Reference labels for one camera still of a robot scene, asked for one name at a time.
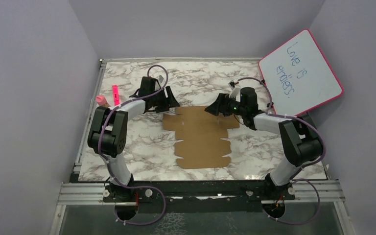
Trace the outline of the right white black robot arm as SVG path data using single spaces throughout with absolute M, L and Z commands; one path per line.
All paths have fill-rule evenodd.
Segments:
M 267 131 L 281 137 L 284 159 L 264 179 L 263 194 L 275 199 L 290 181 L 306 166 L 314 163 L 325 152 L 319 132 L 310 123 L 309 116 L 278 117 L 267 114 L 258 106 L 258 96 L 250 87 L 239 90 L 240 100 L 219 93 L 205 112 L 218 116 L 241 116 L 243 124 L 251 130 Z

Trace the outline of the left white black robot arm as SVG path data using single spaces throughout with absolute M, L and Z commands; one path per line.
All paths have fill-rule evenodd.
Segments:
M 162 113 L 179 107 L 171 88 L 160 86 L 157 78 L 144 76 L 140 87 L 122 104 L 97 107 L 89 130 L 87 145 L 105 162 L 110 183 L 122 201 L 134 196 L 130 185 L 133 175 L 127 167 L 123 151 L 127 141 L 128 122 L 148 112 Z

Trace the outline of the brown cardboard box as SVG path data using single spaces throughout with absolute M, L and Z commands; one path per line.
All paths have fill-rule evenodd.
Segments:
M 183 169 L 226 167 L 231 162 L 229 129 L 239 128 L 233 117 L 213 116 L 204 106 L 184 106 L 163 115 L 163 128 L 175 132 L 174 154 Z

